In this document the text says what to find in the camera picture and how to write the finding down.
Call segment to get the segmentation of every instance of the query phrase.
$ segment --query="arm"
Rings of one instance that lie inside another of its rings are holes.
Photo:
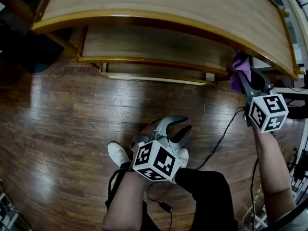
[[[126,172],[103,220],[103,231],[139,231],[145,177]]]
[[[269,223],[295,209],[290,175],[276,139],[253,126]]]

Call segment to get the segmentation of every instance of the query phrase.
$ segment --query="wooden floor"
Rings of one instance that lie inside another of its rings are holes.
[[[133,133],[153,119],[185,115],[186,124],[193,125],[188,167],[196,167],[244,104],[221,86],[108,80],[93,67],[69,60],[33,76],[10,64],[0,69],[0,178],[35,231],[101,229],[107,183],[116,169],[107,154],[110,141],[128,147]],[[277,132],[288,160],[302,130],[302,122],[287,120]],[[225,175],[239,222],[251,205],[255,160],[252,131],[240,113],[203,167]],[[259,184],[257,177],[255,192]],[[183,189],[165,182],[153,187],[151,197],[173,207],[172,230],[190,228],[195,202]],[[168,230],[170,214],[148,204],[154,222]]]

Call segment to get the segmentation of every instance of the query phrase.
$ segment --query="shoe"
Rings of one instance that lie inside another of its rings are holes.
[[[131,163],[126,151],[116,142],[110,142],[108,144],[108,153],[112,161],[114,161],[114,163],[119,167],[124,163]]]
[[[182,148],[178,153],[179,159],[182,161],[181,168],[185,168],[188,164],[188,150],[186,148]]]

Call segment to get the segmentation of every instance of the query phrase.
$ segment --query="leg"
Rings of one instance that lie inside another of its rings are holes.
[[[218,172],[181,168],[175,182],[190,192],[196,201],[191,230],[237,230],[229,185]]]
[[[126,155],[126,152],[124,151],[124,149],[117,143],[110,143],[108,145],[108,152],[110,157],[112,158],[112,160],[118,165],[120,166],[120,168],[128,168],[131,165],[131,161],[129,160],[129,158]],[[113,201],[113,199],[115,199],[116,202],[125,202],[125,199],[127,199],[127,189],[131,189],[133,188],[134,191],[138,191],[139,189],[136,189],[136,187],[139,187],[140,181],[143,181],[143,177],[140,176],[138,173],[136,172],[125,172],[125,171],[120,171],[114,186],[110,192],[109,198],[106,201],[106,206],[107,209],[110,209],[110,205]],[[142,203],[142,224],[141,224],[141,231],[142,230],[150,230],[150,231],[158,231],[159,229],[157,228],[157,226],[154,224],[154,222],[151,220],[150,216],[147,214],[147,204],[143,201]]]
[[[304,105],[302,107],[289,107],[288,118],[290,119],[305,119],[308,118],[307,113],[308,105]]]

